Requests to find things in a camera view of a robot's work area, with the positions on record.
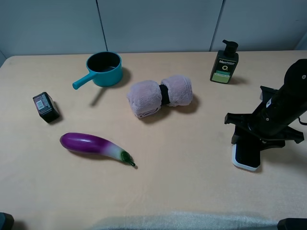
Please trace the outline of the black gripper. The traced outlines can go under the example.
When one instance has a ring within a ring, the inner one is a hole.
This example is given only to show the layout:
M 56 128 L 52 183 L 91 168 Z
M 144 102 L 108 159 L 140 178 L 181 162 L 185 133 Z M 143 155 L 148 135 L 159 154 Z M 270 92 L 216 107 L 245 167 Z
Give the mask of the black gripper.
M 287 140 L 296 144 L 304 140 L 302 132 L 289 127 L 304 112 L 304 98 L 275 95 L 251 114 L 227 113 L 224 123 L 235 125 L 233 145 L 243 142 L 258 149 L 282 148 Z

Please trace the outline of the black robot base right corner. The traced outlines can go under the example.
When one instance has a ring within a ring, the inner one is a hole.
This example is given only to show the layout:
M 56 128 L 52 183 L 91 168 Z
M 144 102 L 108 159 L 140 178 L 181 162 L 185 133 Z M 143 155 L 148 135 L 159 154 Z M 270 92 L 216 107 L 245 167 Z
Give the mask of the black robot base right corner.
M 278 230 L 307 230 L 306 218 L 285 218 L 278 222 Z

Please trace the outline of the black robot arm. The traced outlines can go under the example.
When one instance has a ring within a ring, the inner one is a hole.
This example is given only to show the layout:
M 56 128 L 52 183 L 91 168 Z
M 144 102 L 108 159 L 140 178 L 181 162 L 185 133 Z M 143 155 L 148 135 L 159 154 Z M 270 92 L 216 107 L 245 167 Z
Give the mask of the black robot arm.
M 300 59 L 287 70 L 283 86 L 261 86 L 261 103 L 251 114 L 227 113 L 225 124 L 234 124 L 231 143 L 253 150 L 282 148 L 286 141 L 304 141 L 304 134 L 289 125 L 307 110 L 307 61 Z

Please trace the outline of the black robot base left corner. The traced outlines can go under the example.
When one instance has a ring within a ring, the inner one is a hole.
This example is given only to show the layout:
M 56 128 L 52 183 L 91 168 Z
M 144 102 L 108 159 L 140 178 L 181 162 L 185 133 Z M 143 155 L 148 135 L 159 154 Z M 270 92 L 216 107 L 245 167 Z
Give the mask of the black robot base left corner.
M 7 213 L 0 213 L 0 230 L 11 230 L 14 225 L 14 218 Z

